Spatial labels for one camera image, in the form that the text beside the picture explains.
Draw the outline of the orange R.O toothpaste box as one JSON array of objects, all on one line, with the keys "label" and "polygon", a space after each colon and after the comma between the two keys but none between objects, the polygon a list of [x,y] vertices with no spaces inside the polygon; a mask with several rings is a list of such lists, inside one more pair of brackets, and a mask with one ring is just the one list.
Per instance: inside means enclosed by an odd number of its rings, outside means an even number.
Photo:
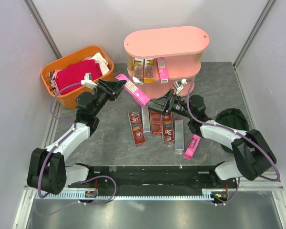
[{"label": "orange R.O toothpaste box", "polygon": [[154,82],[154,58],[147,58],[144,60],[144,75],[143,83]]}]

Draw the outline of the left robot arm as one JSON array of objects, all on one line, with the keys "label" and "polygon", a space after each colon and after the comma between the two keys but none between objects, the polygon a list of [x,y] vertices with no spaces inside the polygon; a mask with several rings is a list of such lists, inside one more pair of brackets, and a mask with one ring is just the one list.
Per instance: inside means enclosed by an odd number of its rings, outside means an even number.
[{"label": "left robot arm", "polygon": [[65,165],[66,159],[97,129],[100,110],[108,101],[114,101],[126,85],[125,80],[99,80],[92,92],[79,95],[76,118],[70,129],[46,148],[36,148],[31,154],[27,185],[36,188],[40,198],[59,194],[66,186],[80,183],[84,187],[94,185],[95,176],[89,167]]}]

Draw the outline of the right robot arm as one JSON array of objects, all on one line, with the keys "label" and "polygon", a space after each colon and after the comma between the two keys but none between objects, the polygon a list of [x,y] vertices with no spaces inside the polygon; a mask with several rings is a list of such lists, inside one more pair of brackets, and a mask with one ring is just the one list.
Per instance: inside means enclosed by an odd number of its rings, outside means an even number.
[{"label": "right robot arm", "polygon": [[216,141],[232,151],[234,160],[216,165],[214,173],[209,175],[209,183],[215,188],[230,178],[244,177],[253,181],[263,177],[270,168],[278,170],[276,157],[261,132],[237,130],[217,123],[205,114],[204,99],[199,95],[191,95],[183,101],[170,89],[161,98],[149,101],[147,106],[163,115],[173,112],[189,118],[187,125],[193,134]]}]

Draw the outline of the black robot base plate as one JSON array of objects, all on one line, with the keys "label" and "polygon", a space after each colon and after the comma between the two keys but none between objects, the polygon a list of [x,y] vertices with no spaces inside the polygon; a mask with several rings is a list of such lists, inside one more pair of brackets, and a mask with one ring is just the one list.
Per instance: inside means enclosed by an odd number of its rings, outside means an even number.
[{"label": "black robot base plate", "polygon": [[164,186],[201,189],[236,188],[236,178],[222,181],[215,176],[214,166],[94,166],[88,178],[109,176],[118,190],[130,187]]}]

